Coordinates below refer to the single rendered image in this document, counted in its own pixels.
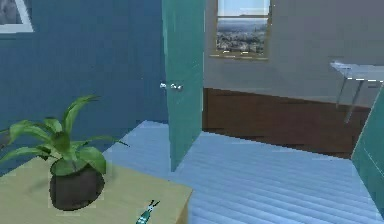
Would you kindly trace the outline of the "teal room door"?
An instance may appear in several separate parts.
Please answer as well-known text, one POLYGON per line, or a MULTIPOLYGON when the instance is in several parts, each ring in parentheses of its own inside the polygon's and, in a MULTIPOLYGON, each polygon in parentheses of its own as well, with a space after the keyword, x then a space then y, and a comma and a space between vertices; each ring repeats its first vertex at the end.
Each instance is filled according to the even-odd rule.
POLYGON ((162 0, 170 169, 176 170, 202 131, 205 0, 162 0))

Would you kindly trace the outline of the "pale wooden table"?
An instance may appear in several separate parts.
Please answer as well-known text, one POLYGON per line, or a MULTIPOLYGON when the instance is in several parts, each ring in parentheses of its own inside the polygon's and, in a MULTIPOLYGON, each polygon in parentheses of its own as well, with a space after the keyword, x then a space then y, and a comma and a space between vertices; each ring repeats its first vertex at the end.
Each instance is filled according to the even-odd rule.
POLYGON ((158 205, 147 224, 191 224, 191 188, 117 165, 107 166, 96 201, 60 211, 48 192, 51 164, 34 158, 0 177, 0 224, 135 224, 152 200, 158 205))

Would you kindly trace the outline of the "teal striped small object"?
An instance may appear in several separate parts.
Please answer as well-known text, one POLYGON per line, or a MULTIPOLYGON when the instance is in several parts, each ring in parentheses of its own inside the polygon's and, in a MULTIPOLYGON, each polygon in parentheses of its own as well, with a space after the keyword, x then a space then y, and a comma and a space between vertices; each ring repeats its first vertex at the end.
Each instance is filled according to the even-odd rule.
POLYGON ((150 204, 147 206, 146 210, 139 216, 139 218, 136 220, 135 224, 147 224, 150 217, 151 212, 154 210, 154 208, 160 203, 160 201, 152 200, 150 204))

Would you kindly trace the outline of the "green house plant black pot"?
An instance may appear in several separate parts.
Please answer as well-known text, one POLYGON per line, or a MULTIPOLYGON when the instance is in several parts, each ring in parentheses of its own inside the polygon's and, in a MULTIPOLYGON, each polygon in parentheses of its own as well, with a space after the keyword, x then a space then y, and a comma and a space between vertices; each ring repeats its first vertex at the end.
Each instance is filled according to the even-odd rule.
POLYGON ((46 117, 41 122, 21 120, 2 131, 7 137, 2 147, 12 144, 22 135, 33 136, 40 143, 14 149, 0 157, 0 162, 26 154, 33 154, 43 160, 54 160, 49 168, 49 197, 53 207, 58 210, 75 211, 85 208, 97 200, 104 189, 107 161, 91 143, 98 140, 117 143, 119 140, 108 135, 85 140, 71 138, 79 111, 97 99, 94 94, 81 96, 68 106, 61 119, 46 117))

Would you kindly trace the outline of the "grey metal table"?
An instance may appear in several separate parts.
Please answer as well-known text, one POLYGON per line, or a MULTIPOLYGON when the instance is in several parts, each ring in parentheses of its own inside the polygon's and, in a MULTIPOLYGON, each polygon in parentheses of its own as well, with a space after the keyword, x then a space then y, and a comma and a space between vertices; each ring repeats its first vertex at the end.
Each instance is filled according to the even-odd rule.
POLYGON ((348 80, 354 80, 358 82, 358 86, 352 97, 352 102, 348 109, 348 113, 344 118, 344 123, 347 124, 350 121, 350 118, 353 114, 353 110, 356 106, 356 101, 359 97, 363 84, 365 82, 371 82, 371 83, 380 83, 381 85, 384 85, 384 66, 346 64, 339 61, 330 62, 330 66, 334 70, 339 72, 343 77, 343 81, 336 98, 336 107, 339 107, 340 98, 342 96, 346 82, 348 80))

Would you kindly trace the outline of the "window with wooden frame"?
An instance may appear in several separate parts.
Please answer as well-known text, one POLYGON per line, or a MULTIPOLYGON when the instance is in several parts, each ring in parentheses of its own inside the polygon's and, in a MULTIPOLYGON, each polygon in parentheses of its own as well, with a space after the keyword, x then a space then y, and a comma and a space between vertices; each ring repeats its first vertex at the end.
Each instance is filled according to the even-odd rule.
POLYGON ((216 0, 211 57, 267 60, 273 0, 216 0))

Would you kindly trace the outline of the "white framed wall picture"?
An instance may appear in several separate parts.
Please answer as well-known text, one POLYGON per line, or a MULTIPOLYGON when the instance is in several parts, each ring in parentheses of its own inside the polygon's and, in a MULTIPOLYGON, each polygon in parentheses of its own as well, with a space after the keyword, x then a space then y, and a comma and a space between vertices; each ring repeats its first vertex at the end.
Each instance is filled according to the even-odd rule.
POLYGON ((33 32, 30 0, 0 0, 0 34, 33 32))

